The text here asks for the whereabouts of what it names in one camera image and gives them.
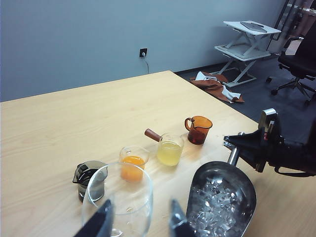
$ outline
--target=clear glass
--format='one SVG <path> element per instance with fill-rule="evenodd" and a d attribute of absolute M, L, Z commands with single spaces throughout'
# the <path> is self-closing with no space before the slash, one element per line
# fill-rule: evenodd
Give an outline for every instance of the clear glass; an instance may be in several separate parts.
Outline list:
<path fill-rule="evenodd" d="M 130 179 L 135 170 L 142 173 L 141 180 Z M 93 200 L 93 189 L 104 180 L 104 196 Z M 88 184 L 82 205 L 85 224 L 107 199 L 115 208 L 112 237 L 144 237 L 148 232 L 153 209 L 153 185 L 149 175 L 130 163 L 110 163 L 94 173 Z"/>
<path fill-rule="evenodd" d="M 181 136 L 172 133 L 165 133 L 161 136 L 158 144 L 158 160 L 164 165 L 177 165 L 180 161 L 183 146 L 184 141 Z"/>
<path fill-rule="evenodd" d="M 145 164 L 149 159 L 149 151 L 140 146 L 128 146 L 124 147 L 119 154 L 119 162 L 131 163 L 142 169 L 145 169 Z M 143 177 L 143 173 L 139 169 L 132 167 L 125 167 L 121 171 L 121 175 L 125 176 L 130 181 L 140 181 Z"/>

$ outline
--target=electrical outlet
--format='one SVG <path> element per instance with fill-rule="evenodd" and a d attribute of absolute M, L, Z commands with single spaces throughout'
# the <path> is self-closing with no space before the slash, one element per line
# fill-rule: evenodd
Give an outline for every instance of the electrical outlet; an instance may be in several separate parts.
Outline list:
<path fill-rule="evenodd" d="M 139 57 L 142 58 L 143 57 L 143 53 L 145 53 L 145 57 L 147 56 L 147 48 L 141 48 L 139 50 Z"/>

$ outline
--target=white foldable desk riser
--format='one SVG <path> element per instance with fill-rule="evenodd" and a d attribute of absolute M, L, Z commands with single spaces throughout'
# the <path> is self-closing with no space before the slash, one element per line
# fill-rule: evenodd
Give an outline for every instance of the white foldable desk riser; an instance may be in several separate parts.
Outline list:
<path fill-rule="evenodd" d="M 239 32 L 239 34 L 229 44 L 215 46 L 215 49 L 219 50 L 225 56 L 228 56 L 230 59 L 228 63 L 220 71 L 213 73 L 222 74 L 224 71 L 228 70 L 239 70 L 238 68 L 227 69 L 233 61 L 243 62 L 245 64 L 245 68 L 242 71 L 240 70 L 240 74 L 236 77 L 235 80 L 233 80 L 230 83 L 224 82 L 224 84 L 228 87 L 237 86 L 256 79 L 256 77 L 249 75 L 247 71 L 252 67 L 252 65 L 256 62 L 257 59 L 270 56 L 270 53 L 268 51 L 260 48 L 260 43 L 262 42 L 262 39 L 264 39 L 268 35 L 281 32 L 277 29 L 257 23 L 255 21 L 245 22 L 262 25 L 263 29 L 267 32 L 252 31 L 245 27 L 243 24 L 241 24 L 239 21 L 224 21 L 224 23 L 227 26 L 232 27 L 232 29 Z M 246 42 L 238 43 L 238 41 L 242 37 L 246 39 Z M 244 74 L 247 74 L 250 77 L 250 79 L 239 82 L 239 80 L 242 78 Z"/>

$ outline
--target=power cord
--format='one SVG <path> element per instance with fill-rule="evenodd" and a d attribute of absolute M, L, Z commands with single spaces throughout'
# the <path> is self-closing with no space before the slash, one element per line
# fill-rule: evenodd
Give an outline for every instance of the power cord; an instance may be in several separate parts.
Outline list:
<path fill-rule="evenodd" d="M 149 65 L 148 65 L 148 63 L 147 63 L 147 61 L 146 61 L 146 59 L 145 59 L 145 57 L 146 57 L 146 53 L 142 53 L 142 56 L 143 56 L 143 59 L 144 59 L 144 61 L 145 61 L 145 63 L 147 64 L 147 74 L 149 74 Z"/>

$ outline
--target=yellow liquid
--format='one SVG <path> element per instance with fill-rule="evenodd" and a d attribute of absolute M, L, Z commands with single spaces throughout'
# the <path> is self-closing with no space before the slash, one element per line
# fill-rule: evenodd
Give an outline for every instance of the yellow liquid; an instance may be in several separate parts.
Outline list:
<path fill-rule="evenodd" d="M 175 142 L 162 142 L 158 146 L 157 158 L 165 165 L 174 166 L 179 163 L 181 153 L 182 147 Z"/>

